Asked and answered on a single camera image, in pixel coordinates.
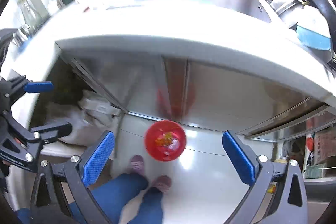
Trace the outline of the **red trash bin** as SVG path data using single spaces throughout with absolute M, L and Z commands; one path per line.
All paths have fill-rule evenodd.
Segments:
M 153 159 L 168 162 L 182 155 L 187 137 L 179 124 L 164 120 L 155 122 L 147 129 L 144 142 L 147 153 Z

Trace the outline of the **person's blue jeans legs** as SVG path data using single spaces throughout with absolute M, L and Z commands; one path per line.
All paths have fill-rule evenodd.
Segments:
M 112 223 L 119 223 L 123 208 L 142 191 L 137 215 L 130 223 L 163 223 L 163 194 L 149 186 L 147 178 L 137 173 L 123 173 L 91 191 L 94 199 Z

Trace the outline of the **left pink slipper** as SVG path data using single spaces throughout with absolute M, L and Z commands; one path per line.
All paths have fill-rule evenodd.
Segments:
M 145 165 L 141 155 L 134 155 L 129 162 L 129 173 L 137 173 L 141 176 L 145 176 Z

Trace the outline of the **pink slipper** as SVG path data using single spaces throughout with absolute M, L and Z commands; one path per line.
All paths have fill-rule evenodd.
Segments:
M 158 189 L 162 193 L 166 193 L 171 188 L 172 180 L 169 176 L 162 175 L 157 177 L 151 187 Z
M 145 165 L 141 155 L 134 155 L 129 162 L 129 173 L 137 173 L 141 176 L 145 176 Z

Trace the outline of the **white plastic bag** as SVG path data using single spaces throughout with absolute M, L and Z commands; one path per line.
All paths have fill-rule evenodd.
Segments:
M 118 109 L 103 96 L 84 90 L 83 97 L 77 105 L 56 105 L 53 118 L 72 124 L 72 132 L 60 138 L 66 144 L 88 147 L 101 134 L 108 130 L 116 132 L 122 110 Z

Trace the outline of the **right pink slipper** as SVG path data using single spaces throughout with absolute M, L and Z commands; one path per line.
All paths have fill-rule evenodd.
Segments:
M 166 193 L 171 188 L 172 180 L 169 176 L 162 175 L 157 177 L 151 187 L 158 189 L 162 193 Z

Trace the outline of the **stainless steel pot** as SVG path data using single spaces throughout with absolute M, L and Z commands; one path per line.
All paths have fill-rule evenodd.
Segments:
M 302 10 L 311 6 L 311 3 L 299 0 L 272 0 L 270 6 L 288 28 L 293 28 L 297 25 Z

